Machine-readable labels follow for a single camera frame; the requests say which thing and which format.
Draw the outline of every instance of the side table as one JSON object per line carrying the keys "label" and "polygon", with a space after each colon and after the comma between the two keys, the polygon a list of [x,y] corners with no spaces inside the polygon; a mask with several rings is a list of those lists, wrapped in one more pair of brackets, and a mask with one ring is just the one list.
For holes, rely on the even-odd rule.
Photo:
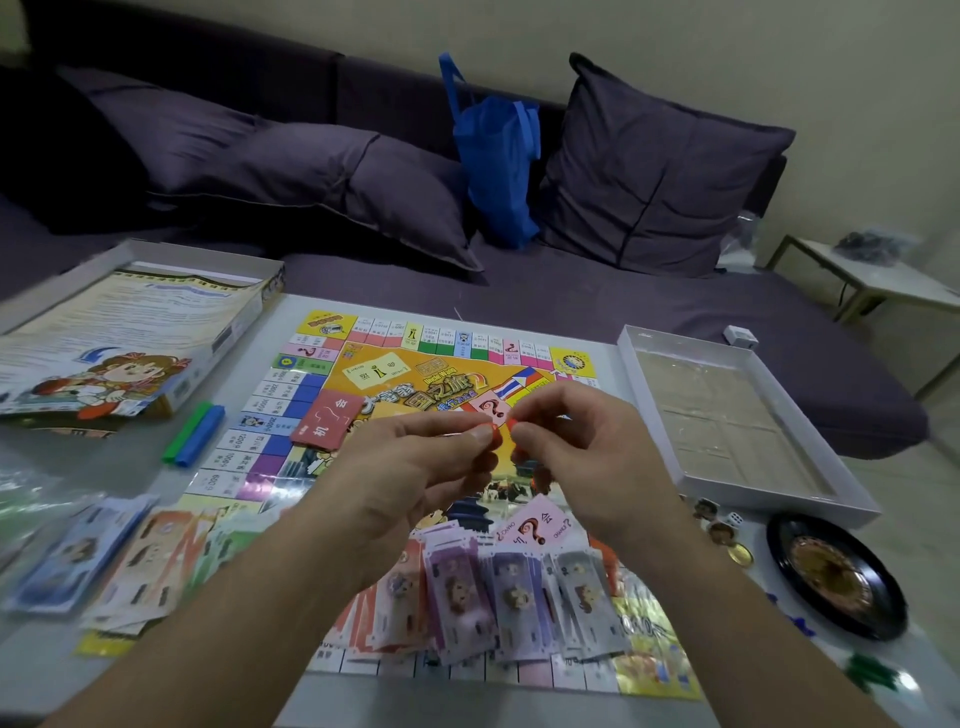
{"label": "side table", "polygon": [[[813,258],[821,268],[828,269],[855,290],[848,301],[838,306],[833,316],[833,320],[839,324],[846,324],[855,316],[869,313],[880,303],[889,300],[960,312],[960,294],[906,263],[898,261],[896,265],[884,267],[850,260],[836,253],[830,245],[793,235],[784,236],[763,267],[772,271],[790,246]],[[957,371],[960,371],[960,353],[917,390],[916,398],[922,400],[928,397]]]}

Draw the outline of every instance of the red chance card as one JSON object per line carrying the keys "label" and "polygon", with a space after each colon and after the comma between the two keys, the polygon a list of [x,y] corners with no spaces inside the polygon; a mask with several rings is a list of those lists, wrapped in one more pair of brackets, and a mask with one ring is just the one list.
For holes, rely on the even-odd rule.
{"label": "red chance card", "polygon": [[311,448],[337,449],[344,443],[347,428],[360,414],[364,398],[333,389],[322,389],[303,415],[290,439]]}

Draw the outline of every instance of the forearm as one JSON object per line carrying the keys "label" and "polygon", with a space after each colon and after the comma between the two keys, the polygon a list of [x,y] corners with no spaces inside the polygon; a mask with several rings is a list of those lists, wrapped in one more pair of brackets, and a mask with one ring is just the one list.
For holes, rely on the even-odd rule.
{"label": "forearm", "polygon": [[272,725],[355,592],[338,527],[300,506],[44,725]]}
{"label": "forearm", "polygon": [[664,536],[657,559],[641,538],[620,558],[644,573],[721,725],[896,726],[702,534]]}

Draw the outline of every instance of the finger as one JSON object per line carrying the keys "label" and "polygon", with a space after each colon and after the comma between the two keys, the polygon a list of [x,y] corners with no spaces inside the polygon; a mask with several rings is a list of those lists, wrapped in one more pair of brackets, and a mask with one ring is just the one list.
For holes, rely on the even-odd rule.
{"label": "finger", "polygon": [[593,423],[609,396],[578,381],[563,379],[524,397],[516,403],[510,416],[522,422],[543,422],[569,415],[574,420]]}
{"label": "finger", "polygon": [[436,437],[451,432],[466,432],[471,427],[488,423],[490,418],[482,412],[422,412],[415,415],[387,417],[380,422],[390,424],[397,437],[417,435]]}
{"label": "finger", "polygon": [[473,465],[470,468],[474,473],[490,473],[496,468],[500,459],[495,452],[481,452],[473,458]]}
{"label": "finger", "polygon": [[551,432],[555,432],[574,448],[585,449],[593,440],[593,427],[583,420],[555,417],[552,420],[536,422],[535,425],[546,427]]}
{"label": "finger", "polygon": [[514,447],[514,451],[510,453],[510,460],[515,465],[523,465],[529,459],[530,453],[523,448]]}
{"label": "finger", "polygon": [[434,511],[445,511],[454,501],[475,496],[486,487],[490,479],[490,473],[471,473],[460,480],[440,483],[429,488],[423,496],[423,515]]}
{"label": "finger", "polygon": [[[585,423],[576,423],[562,417],[555,417],[552,420],[535,424],[557,433],[574,448],[585,449],[593,440],[593,428]],[[510,459],[517,465],[522,465],[533,458],[525,449],[516,446],[514,451],[510,453]]]}
{"label": "finger", "polygon": [[545,468],[543,465],[537,465],[534,468],[533,485],[538,493],[547,495],[550,492],[550,483],[552,482],[553,474],[549,468]]}
{"label": "finger", "polygon": [[451,437],[409,437],[411,462],[425,471],[426,485],[456,480],[469,473],[473,461],[489,450],[495,440],[496,425],[490,418],[484,423]]}
{"label": "finger", "polygon": [[512,434],[515,443],[553,473],[562,472],[577,452],[560,435],[533,423],[517,423]]}

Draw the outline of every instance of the gold coin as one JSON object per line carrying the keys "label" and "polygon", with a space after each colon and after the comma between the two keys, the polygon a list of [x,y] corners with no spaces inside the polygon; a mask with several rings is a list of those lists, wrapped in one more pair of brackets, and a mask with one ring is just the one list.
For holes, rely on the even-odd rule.
{"label": "gold coin", "polygon": [[749,569],[754,565],[754,554],[743,544],[727,546],[727,553],[729,553],[736,564],[743,569]]}

